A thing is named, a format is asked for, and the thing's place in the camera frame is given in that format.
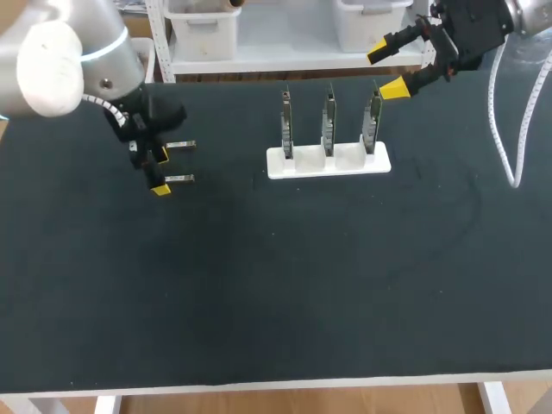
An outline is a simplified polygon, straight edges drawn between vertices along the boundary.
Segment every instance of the white storage bin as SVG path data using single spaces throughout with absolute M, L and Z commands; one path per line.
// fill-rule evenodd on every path
M 155 69 L 155 43 L 147 37 L 135 37 L 132 39 L 132 46 L 140 56 L 140 61 L 144 63 L 146 70 L 147 84 L 154 82 L 154 69 Z
M 369 52 L 383 36 L 398 32 L 413 0 L 333 0 L 343 52 Z
M 176 47 L 185 60 L 232 60 L 238 41 L 242 9 L 220 13 L 186 13 L 189 0 L 165 0 L 165 17 L 171 19 Z

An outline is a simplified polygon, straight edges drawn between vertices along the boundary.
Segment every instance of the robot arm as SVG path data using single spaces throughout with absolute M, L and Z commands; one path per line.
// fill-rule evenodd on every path
M 104 113 L 159 196 L 171 192 L 159 135 L 185 120 L 180 102 L 156 97 L 112 0 L 28 0 L 0 37 L 0 116 L 62 116 L 81 100 Z
M 435 64 L 382 86 L 384 99 L 412 97 L 440 77 L 449 81 L 502 45 L 512 32 L 530 37 L 552 27 L 552 0 L 436 0 L 431 15 L 441 24 L 420 16 L 415 26 L 386 35 L 368 54 L 375 64 L 418 37 L 430 41 L 436 50 Z
M 0 38 L 5 117 L 64 115 L 83 92 L 114 101 L 138 89 L 144 77 L 110 0 L 29 0 Z

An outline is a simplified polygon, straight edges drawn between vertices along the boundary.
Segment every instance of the black table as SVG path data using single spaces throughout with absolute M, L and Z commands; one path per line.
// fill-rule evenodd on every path
M 511 154 L 535 77 L 499 78 Z M 0 394 L 552 368 L 552 85 L 514 191 L 487 80 L 386 103 L 389 174 L 279 181 L 265 152 L 285 83 L 156 85 L 189 112 L 166 139 L 198 141 L 166 168 L 197 183 L 169 198 L 146 189 L 96 107 L 12 122 Z M 337 141 L 356 141 L 373 79 L 332 83 Z M 296 145 L 318 142 L 328 84 L 289 84 Z

